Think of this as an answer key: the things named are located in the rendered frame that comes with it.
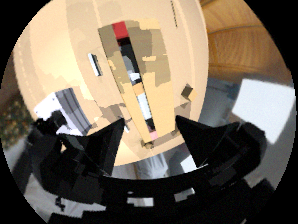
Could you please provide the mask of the tan cardboard cube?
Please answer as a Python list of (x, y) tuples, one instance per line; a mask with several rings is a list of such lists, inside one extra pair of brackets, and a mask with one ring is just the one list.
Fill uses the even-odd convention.
[(192, 101), (193, 103), (193, 100), (196, 99), (197, 92), (193, 87), (186, 87), (181, 95), (184, 96), (186, 100)]

